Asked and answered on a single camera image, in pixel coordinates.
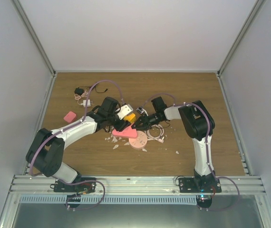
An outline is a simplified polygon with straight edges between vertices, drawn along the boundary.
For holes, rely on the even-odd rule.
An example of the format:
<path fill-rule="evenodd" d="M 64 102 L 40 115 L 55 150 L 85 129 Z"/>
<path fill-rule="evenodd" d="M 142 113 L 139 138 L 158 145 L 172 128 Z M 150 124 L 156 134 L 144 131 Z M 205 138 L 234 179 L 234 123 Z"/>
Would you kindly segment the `yellow cube socket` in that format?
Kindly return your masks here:
<path fill-rule="evenodd" d="M 130 115 L 125 116 L 124 120 L 128 121 L 130 124 L 133 124 L 136 121 L 136 115 L 131 113 Z"/>

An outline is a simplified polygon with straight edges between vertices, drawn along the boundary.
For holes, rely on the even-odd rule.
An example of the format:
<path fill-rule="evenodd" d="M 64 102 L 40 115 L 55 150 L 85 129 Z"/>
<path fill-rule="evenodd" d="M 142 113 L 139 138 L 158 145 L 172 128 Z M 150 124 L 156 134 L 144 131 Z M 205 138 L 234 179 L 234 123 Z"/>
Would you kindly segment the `pink triangular power socket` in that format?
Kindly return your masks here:
<path fill-rule="evenodd" d="M 137 130 L 133 129 L 132 126 L 128 126 L 121 132 L 114 129 L 112 131 L 112 135 L 115 137 L 135 139 L 137 138 Z"/>

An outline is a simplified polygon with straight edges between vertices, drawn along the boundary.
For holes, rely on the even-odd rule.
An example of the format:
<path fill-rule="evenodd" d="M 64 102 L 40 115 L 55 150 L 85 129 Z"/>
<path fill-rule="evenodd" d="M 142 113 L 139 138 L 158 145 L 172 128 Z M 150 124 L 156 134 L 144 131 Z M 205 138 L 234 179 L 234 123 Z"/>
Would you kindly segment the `round pink power strip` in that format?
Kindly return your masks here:
<path fill-rule="evenodd" d="M 157 136 L 153 136 L 150 133 L 150 130 L 137 131 L 136 138 L 128 139 L 129 145 L 133 149 L 144 150 L 149 141 L 156 141 L 159 143 L 163 143 L 164 138 L 165 138 L 165 131 L 164 131 L 163 126 L 160 124 L 155 124 L 153 125 L 152 130 L 158 130 L 159 134 Z"/>

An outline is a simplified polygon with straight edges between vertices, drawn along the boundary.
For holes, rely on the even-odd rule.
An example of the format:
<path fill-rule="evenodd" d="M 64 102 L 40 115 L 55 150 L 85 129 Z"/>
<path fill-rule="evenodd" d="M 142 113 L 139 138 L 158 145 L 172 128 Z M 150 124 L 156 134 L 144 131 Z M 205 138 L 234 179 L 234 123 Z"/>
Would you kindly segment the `white usb charger plug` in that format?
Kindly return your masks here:
<path fill-rule="evenodd" d="M 90 99 L 88 99 L 87 101 L 84 100 L 82 105 L 83 105 L 84 107 L 85 107 L 85 106 L 86 106 L 86 107 L 91 107 L 91 106 L 93 105 L 93 102 L 92 102 Z"/>

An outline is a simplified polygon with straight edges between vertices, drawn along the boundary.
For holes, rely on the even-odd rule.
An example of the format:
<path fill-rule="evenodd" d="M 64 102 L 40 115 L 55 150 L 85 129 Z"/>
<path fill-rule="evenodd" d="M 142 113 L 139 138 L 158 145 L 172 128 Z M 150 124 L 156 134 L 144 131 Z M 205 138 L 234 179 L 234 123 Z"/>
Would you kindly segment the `pink plug adapter block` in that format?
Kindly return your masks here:
<path fill-rule="evenodd" d="M 69 111 L 65 116 L 64 116 L 64 121 L 67 122 L 68 124 L 74 122 L 77 119 L 77 114 Z"/>

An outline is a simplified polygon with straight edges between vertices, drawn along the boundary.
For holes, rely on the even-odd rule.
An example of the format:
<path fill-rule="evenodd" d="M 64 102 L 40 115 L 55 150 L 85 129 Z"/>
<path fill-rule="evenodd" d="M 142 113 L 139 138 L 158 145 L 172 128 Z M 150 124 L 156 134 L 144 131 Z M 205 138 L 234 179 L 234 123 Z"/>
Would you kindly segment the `black power adapter with cable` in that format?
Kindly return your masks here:
<path fill-rule="evenodd" d="M 87 93 L 90 90 L 91 87 L 92 86 L 79 86 L 79 87 L 76 87 L 75 90 L 74 90 L 74 94 L 76 94 L 76 95 L 82 95 L 84 93 Z M 102 93 L 107 92 L 108 88 L 106 88 L 103 91 L 98 91 L 97 85 L 96 85 L 96 86 L 94 86 L 94 90 L 95 90 L 96 93 L 102 94 Z"/>

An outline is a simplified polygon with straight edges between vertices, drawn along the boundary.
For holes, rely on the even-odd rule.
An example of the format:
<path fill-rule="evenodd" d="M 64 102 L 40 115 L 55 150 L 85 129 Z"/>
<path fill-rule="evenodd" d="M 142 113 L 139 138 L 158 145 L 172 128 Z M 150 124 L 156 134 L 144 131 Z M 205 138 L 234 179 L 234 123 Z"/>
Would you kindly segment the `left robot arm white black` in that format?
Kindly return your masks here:
<path fill-rule="evenodd" d="M 35 176 L 33 168 L 36 168 L 39 174 L 64 182 L 69 191 L 78 191 L 81 188 L 80 174 L 63 162 L 64 150 L 79 139 L 107 127 L 114 127 L 119 132 L 124 130 L 130 125 L 124 118 L 132 112 L 131 105 L 121 105 L 116 99 L 106 97 L 101 105 L 73 123 L 52 131 L 40 129 L 26 155 L 30 174 Z"/>

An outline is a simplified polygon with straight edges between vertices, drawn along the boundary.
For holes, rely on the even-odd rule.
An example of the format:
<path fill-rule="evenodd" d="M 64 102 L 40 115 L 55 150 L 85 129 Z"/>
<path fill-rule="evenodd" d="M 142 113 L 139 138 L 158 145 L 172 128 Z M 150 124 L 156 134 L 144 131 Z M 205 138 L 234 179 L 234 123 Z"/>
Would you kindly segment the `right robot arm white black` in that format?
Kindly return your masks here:
<path fill-rule="evenodd" d="M 181 120 L 194 145 L 195 167 L 192 178 L 194 188 L 198 192 L 207 191 L 216 183 L 211 158 L 211 140 L 215 128 L 213 118 L 200 100 L 167 106 L 159 96 L 151 102 L 155 113 L 148 115 L 143 106 L 137 108 L 140 117 L 132 124 L 132 128 L 146 131 L 163 121 Z"/>

